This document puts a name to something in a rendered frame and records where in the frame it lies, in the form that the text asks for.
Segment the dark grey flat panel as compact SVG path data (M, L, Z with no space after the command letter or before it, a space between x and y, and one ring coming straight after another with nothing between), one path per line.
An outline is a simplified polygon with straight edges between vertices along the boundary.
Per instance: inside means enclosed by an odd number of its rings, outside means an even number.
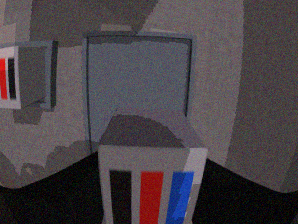
M298 190L298 143L294 151L294 157L291 159L289 171L287 171L285 180L279 192L290 193Z

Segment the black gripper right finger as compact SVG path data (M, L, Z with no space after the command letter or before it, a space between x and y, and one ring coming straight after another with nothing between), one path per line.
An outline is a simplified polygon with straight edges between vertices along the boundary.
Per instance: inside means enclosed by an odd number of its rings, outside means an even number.
M298 224L298 190L282 193L206 157L193 224Z

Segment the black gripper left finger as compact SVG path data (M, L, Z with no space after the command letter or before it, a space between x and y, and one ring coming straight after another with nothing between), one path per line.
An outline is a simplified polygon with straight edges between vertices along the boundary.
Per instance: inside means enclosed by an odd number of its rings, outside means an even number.
M23 188L0 185L0 224L101 224L97 152Z

